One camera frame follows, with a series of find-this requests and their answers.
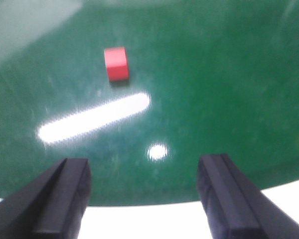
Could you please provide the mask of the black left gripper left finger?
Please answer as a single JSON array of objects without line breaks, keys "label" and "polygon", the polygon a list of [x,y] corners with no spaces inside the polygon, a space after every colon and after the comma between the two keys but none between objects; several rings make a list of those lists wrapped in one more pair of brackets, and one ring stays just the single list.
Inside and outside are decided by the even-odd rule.
[{"label": "black left gripper left finger", "polygon": [[88,160],[60,160],[0,201],[0,239],[76,239],[90,193]]}]

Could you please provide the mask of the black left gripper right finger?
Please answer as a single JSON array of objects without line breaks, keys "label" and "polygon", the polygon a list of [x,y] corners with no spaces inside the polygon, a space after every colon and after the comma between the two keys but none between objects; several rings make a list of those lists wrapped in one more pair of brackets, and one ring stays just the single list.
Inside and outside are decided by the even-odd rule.
[{"label": "black left gripper right finger", "polygon": [[197,191],[214,239],[299,239],[299,224],[225,154],[198,161]]}]

